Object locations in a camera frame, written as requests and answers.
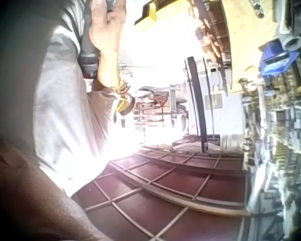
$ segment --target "brown floor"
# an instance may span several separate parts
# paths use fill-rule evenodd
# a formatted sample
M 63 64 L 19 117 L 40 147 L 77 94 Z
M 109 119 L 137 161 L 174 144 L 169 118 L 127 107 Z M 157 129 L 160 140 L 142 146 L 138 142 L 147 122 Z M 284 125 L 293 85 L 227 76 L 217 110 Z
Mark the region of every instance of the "brown floor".
M 248 195 L 245 175 L 213 175 L 201 172 L 201 168 L 225 169 L 231 174 L 241 170 L 241 156 L 200 154 L 190 158 L 190 153 L 168 153 L 159 158 L 163 153 L 156 151 L 110 162 L 99 177 L 77 192 L 80 205 L 94 225 L 114 241 L 232 241 L 239 236 L 246 240 L 243 227 L 248 225 L 244 217 L 208 214 L 177 205 L 132 184 L 123 175 L 129 173 L 143 185 L 201 205 L 220 206 L 215 202 L 224 201 L 229 205 L 227 208 L 239 209 Z M 198 167 L 199 171 L 171 166 L 182 162 Z

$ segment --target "window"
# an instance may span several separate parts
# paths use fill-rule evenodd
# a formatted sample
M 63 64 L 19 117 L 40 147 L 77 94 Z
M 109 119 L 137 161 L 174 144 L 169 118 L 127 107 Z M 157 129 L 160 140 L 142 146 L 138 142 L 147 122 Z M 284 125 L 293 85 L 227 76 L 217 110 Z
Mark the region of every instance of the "window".
M 211 96 L 212 96 L 212 108 L 213 109 L 223 108 L 222 95 L 221 94 L 212 94 Z M 211 109 L 210 98 L 208 95 L 204 96 L 204 102 L 205 102 L 205 109 L 206 110 Z

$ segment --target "blue bin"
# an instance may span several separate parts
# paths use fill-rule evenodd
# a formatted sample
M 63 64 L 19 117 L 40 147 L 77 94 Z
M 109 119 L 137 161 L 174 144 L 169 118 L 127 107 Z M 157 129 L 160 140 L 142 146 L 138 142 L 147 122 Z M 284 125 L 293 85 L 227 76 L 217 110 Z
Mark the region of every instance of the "blue bin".
M 298 51 L 284 51 L 279 40 L 267 43 L 260 61 L 261 74 L 277 75 L 286 72 L 298 55 Z

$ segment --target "person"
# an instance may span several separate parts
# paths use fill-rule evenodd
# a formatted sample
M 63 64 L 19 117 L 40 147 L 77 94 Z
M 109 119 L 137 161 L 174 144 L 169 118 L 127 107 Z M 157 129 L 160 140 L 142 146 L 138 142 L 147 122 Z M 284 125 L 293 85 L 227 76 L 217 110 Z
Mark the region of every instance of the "person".
M 78 64 L 88 0 L 15 0 L 0 16 L 0 206 L 33 240 L 109 240 L 70 198 L 107 164 L 125 0 L 91 0 L 100 51 L 86 93 Z

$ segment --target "white wall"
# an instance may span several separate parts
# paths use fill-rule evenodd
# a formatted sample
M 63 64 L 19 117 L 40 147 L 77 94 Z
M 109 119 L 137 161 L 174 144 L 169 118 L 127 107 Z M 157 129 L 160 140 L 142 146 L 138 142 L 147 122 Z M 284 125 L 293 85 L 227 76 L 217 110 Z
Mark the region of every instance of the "white wall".
M 227 80 L 231 80 L 231 71 L 226 71 L 226 78 Z M 218 75 L 212 74 L 209 76 L 210 87 L 211 91 L 213 89 L 213 85 L 219 84 L 219 77 Z M 202 89 L 202 96 L 204 102 L 204 96 L 208 95 L 208 88 L 206 83 L 206 77 L 200 77 L 200 85 Z M 193 106 L 191 103 L 191 98 L 189 96 L 189 116 L 190 116 L 190 134 L 195 135 L 196 132 L 196 124 L 194 121 L 194 111 Z M 243 133 L 243 111 L 241 105 L 241 95 L 240 94 L 222 94 L 222 103 L 223 108 L 221 109 L 214 109 L 214 128 L 215 134 L 241 134 Z M 212 118 L 211 118 L 211 111 L 205 110 L 205 118 L 206 118 L 206 128 L 207 134 L 212 134 Z

